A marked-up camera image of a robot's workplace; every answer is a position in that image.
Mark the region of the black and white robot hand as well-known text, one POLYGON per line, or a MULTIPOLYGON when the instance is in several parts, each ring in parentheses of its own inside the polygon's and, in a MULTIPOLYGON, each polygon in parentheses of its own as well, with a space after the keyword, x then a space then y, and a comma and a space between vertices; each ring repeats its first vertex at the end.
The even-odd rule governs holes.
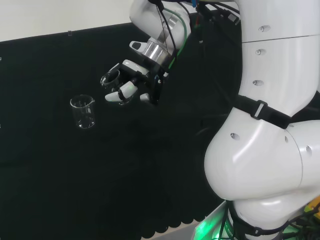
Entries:
POLYGON ((155 64, 147 69, 125 59, 101 77, 100 85, 106 90, 105 100, 120 105, 130 102, 138 93, 139 87, 145 86, 147 92, 140 95, 140 101, 156 106, 168 77, 169 74, 159 65, 155 64))

